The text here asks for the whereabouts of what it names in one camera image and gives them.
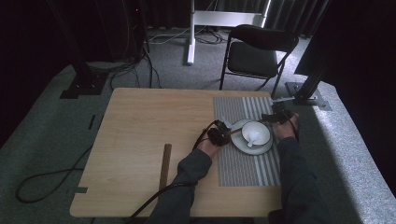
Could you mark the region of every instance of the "person's left hand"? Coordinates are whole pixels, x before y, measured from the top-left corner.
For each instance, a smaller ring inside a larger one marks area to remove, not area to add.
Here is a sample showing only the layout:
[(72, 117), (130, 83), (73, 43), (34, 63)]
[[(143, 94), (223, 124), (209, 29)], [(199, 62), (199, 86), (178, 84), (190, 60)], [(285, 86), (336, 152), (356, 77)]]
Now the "person's left hand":
[(211, 159), (213, 159), (215, 155), (221, 150), (221, 147), (215, 146), (210, 142), (207, 133), (202, 137), (202, 140), (198, 144), (197, 148), (206, 153)]

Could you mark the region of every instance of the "desk leg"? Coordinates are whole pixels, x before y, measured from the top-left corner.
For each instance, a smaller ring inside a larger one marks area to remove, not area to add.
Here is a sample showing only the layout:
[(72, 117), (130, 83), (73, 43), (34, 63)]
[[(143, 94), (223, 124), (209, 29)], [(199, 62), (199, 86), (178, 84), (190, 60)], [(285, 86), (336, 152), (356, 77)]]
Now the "desk leg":
[(194, 37), (194, 27), (195, 27), (195, 22), (194, 22), (194, 0), (191, 0), (191, 28), (190, 28), (190, 45), (189, 45), (189, 57), (187, 59), (187, 64), (193, 64), (194, 63), (194, 54), (195, 54), (195, 37)]

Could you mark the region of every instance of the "chair seat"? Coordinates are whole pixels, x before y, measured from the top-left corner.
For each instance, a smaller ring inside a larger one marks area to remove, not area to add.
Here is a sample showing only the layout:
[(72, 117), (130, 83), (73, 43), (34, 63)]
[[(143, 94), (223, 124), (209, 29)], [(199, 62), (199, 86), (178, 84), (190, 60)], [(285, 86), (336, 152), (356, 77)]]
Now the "chair seat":
[(278, 73), (276, 52), (255, 49), (244, 42), (233, 42), (230, 46), (228, 69), (257, 77), (275, 77)]

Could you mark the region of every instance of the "gray sleeve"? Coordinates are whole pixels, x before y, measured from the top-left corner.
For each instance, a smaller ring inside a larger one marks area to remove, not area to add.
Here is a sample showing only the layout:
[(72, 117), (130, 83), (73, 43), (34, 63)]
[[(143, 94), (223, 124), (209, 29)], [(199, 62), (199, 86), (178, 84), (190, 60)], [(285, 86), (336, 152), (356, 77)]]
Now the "gray sleeve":
[(331, 223), (328, 206), (297, 140), (293, 137), (282, 139), (278, 150), (286, 223)]
[[(177, 176), (172, 183), (195, 183), (207, 175), (212, 160), (199, 149), (195, 149), (177, 166)], [(169, 189), (158, 201), (146, 223), (180, 223), (190, 220), (195, 187)]]

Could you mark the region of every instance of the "person's right hand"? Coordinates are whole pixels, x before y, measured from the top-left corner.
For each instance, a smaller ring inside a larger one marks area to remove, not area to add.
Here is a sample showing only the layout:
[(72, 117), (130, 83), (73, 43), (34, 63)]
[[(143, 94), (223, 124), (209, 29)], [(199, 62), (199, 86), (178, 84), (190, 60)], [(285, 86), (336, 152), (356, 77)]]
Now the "person's right hand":
[(200, 139), (197, 148), (206, 153), (210, 157), (210, 159), (213, 159), (215, 155), (218, 154), (218, 152), (221, 150), (221, 147), (215, 146), (210, 142), (207, 133), (202, 137), (202, 139)]
[(287, 137), (296, 137), (294, 132), (298, 130), (298, 117), (299, 115), (294, 113), (290, 121), (286, 121), (284, 124), (272, 123), (272, 126), (277, 132), (277, 137), (279, 138), (279, 140)]

